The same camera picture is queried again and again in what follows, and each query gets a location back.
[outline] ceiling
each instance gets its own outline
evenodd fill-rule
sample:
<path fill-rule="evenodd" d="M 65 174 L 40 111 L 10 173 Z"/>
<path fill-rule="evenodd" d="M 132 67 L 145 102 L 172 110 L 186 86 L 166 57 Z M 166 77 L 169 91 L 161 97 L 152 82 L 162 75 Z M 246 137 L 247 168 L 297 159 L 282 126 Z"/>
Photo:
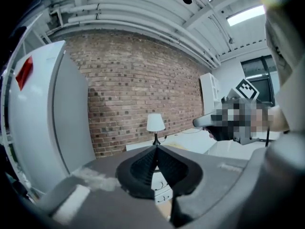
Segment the ceiling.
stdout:
<path fill-rule="evenodd" d="M 190 5 L 182 0 L 41 1 L 42 34 L 91 29 L 142 33 L 183 50 L 211 70 L 228 59 L 267 48 L 264 15 L 232 27 L 226 20 L 260 0 L 193 0 Z"/>

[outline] black lamp base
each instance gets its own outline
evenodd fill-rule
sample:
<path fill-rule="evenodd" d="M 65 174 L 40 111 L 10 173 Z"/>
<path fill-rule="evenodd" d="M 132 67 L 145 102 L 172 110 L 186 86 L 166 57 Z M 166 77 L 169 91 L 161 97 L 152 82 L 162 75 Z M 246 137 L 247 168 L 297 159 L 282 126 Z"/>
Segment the black lamp base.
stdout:
<path fill-rule="evenodd" d="M 154 133 L 154 142 L 152 143 L 152 145 L 156 145 L 156 146 L 158 146 L 158 145 L 160 145 L 161 143 L 159 142 L 159 140 L 158 140 L 158 135 L 157 135 L 157 133 L 155 132 Z"/>

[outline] person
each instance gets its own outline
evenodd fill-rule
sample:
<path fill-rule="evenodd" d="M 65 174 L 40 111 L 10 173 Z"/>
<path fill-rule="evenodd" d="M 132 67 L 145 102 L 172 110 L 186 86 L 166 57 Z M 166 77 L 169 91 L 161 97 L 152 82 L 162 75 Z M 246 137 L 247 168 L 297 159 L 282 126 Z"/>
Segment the person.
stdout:
<path fill-rule="evenodd" d="M 278 71 L 280 86 L 283 86 L 293 70 L 300 63 L 305 47 L 297 30 L 284 12 L 284 5 L 289 0 L 262 0 L 265 14 L 266 42 L 270 48 Z M 264 121 L 261 111 L 257 111 L 251 126 L 262 126 Z M 270 131 L 284 132 L 289 125 L 279 106 L 268 109 Z"/>

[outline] red object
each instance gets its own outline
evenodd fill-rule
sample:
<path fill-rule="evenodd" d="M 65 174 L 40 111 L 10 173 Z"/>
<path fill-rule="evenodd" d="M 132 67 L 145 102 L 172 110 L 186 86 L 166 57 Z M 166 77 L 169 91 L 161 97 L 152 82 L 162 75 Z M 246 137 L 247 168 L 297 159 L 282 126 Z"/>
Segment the red object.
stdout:
<path fill-rule="evenodd" d="M 33 71 L 33 59 L 31 56 L 24 62 L 22 68 L 20 69 L 18 75 L 16 76 L 16 81 L 18 83 L 20 91 L 23 89 L 23 86 L 26 83 L 32 71 Z"/>

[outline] table lamp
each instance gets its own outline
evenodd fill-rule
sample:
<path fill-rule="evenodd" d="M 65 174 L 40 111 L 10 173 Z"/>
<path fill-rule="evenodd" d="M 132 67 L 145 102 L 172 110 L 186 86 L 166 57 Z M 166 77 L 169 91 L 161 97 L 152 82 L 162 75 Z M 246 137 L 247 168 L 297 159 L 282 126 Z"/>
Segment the table lamp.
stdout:
<path fill-rule="evenodd" d="M 159 144 L 161 144 L 158 141 L 157 132 L 162 131 L 164 129 L 165 129 L 165 125 L 162 120 L 161 114 L 157 114 L 157 113 L 148 114 L 146 130 L 149 132 L 154 132 L 154 142 L 152 145 L 158 146 Z"/>

